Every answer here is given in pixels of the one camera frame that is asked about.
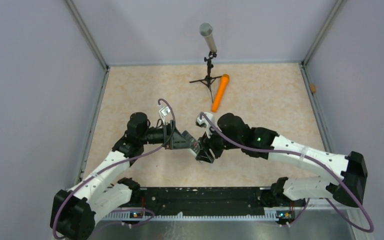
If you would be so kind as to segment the small tan wall knob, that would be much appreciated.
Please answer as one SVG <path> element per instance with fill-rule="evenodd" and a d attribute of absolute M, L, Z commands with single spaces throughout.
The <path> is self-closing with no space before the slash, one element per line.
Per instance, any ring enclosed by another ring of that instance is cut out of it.
<path fill-rule="evenodd" d="M 317 92 L 317 88 L 314 84 L 311 83 L 308 85 L 308 87 L 309 87 L 311 94 L 315 94 Z"/>

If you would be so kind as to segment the orange microphone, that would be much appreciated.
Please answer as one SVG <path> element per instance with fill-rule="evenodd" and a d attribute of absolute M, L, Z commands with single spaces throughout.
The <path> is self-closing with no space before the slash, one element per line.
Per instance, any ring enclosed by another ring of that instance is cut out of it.
<path fill-rule="evenodd" d="M 221 101 L 223 99 L 224 93 L 226 91 L 227 85 L 230 82 L 230 76 L 228 74 L 223 74 L 220 78 L 220 84 L 216 92 L 215 98 L 213 100 L 211 111 L 216 113 L 220 107 Z"/>

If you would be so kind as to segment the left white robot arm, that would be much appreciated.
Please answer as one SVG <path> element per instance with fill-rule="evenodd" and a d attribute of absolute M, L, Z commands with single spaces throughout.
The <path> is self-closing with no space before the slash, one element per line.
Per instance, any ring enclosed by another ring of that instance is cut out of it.
<path fill-rule="evenodd" d="M 157 128 L 150 125 L 145 113 L 133 113 L 124 135 L 101 164 L 77 185 L 55 194 L 50 219 L 54 237 L 86 240 L 111 211 L 123 204 L 136 206 L 141 194 L 134 189 L 134 182 L 122 180 L 113 184 L 113 181 L 137 159 L 160 149 L 188 149 L 196 156 L 199 148 L 199 142 L 187 131 L 177 130 L 175 121 Z"/>

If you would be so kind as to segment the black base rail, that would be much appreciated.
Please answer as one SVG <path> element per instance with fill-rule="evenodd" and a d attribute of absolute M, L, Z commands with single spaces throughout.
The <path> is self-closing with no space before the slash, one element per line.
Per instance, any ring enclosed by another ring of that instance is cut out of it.
<path fill-rule="evenodd" d="M 145 208 L 156 216 L 261 216 L 277 207 L 269 191 L 260 187 L 147 187 L 135 190 L 124 207 Z"/>

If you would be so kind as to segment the black tripod mic stand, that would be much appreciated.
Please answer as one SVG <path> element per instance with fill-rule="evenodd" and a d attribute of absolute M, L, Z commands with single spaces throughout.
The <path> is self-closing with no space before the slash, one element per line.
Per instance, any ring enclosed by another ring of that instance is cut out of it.
<path fill-rule="evenodd" d="M 203 79 L 192 80 L 189 82 L 190 84 L 198 83 L 198 82 L 204 84 L 210 92 L 210 97 L 211 97 L 212 103 L 214 102 L 212 84 L 214 83 L 214 81 L 216 79 L 219 79 L 222 77 L 221 75 L 220 76 L 211 76 L 212 69 L 214 68 L 213 59 L 216 57 L 217 57 L 217 54 L 210 51 L 208 53 L 208 57 L 204 57 L 204 62 L 206 63 L 206 76 Z"/>

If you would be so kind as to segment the grey microphone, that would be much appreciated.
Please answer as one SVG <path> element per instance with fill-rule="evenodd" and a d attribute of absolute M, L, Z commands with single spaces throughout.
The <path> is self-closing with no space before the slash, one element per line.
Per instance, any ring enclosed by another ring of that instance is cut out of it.
<path fill-rule="evenodd" d="M 207 22 L 202 23 L 199 26 L 199 33 L 204 38 L 204 40 L 208 46 L 209 51 L 212 54 L 216 54 L 217 53 L 217 47 L 216 47 L 216 43 L 215 43 L 215 40 L 213 37 L 212 26 Z"/>

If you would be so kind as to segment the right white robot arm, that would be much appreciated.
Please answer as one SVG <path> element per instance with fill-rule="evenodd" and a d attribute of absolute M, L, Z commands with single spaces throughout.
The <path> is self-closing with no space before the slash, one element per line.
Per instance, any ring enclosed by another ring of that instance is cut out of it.
<path fill-rule="evenodd" d="M 359 152 L 344 155 L 318 150 L 274 130 L 250 127 L 232 113 L 213 123 L 212 114 L 201 112 L 195 123 L 205 128 L 199 145 L 210 163 L 224 151 L 239 149 L 251 158 L 290 164 L 314 174 L 306 178 L 282 177 L 273 183 L 270 192 L 279 206 L 307 198 L 333 199 L 352 208 L 363 204 L 368 170 Z"/>

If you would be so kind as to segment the white remote control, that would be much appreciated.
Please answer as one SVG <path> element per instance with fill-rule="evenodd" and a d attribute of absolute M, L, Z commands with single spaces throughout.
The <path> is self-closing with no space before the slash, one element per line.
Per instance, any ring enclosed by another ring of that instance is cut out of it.
<path fill-rule="evenodd" d="M 201 151 L 201 146 L 199 144 L 191 146 L 189 149 L 189 152 L 193 155 L 194 158 L 196 158 Z"/>

